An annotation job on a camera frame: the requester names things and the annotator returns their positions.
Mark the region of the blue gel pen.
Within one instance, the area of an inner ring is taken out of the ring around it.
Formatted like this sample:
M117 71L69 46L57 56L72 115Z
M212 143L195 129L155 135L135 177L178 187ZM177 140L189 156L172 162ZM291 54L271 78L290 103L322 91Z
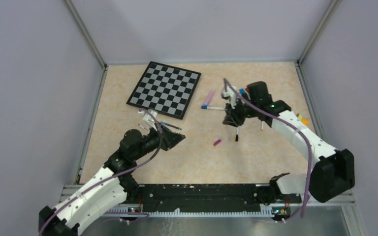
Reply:
M175 126L175 125L171 125L171 124L169 124L169 123L167 123L167 122L160 122L162 125L165 125L165 126L168 126L168 127L171 127L171 128L174 128L174 129L177 129L177 130L179 130L179 131L181 131L182 130L182 128L180 128L180 127L177 127L177 126Z

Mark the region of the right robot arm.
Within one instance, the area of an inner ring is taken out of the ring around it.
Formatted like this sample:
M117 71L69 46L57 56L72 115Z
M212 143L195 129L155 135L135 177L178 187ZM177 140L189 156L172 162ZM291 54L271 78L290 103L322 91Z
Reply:
M282 134L308 161L305 175L282 174L269 189L269 197L283 202L289 194L312 196L320 203L355 186L354 156L340 150L314 133L282 100L274 101L265 82L254 82L240 92L224 80L221 97L227 100L224 125L240 127L248 118L256 118Z

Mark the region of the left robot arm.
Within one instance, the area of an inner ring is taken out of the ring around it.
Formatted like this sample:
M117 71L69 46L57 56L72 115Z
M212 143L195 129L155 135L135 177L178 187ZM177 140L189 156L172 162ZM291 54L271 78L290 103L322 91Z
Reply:
M39 212L38 234L80 236L114 206L135 202L139 185L132 172L140 168L137 160L149 153L152 160L160 150L171 150L185 138L163 125L160 131L150 128L146 135L137 129L128 130L119 148L90 180L64 201L54 207L46 206Z

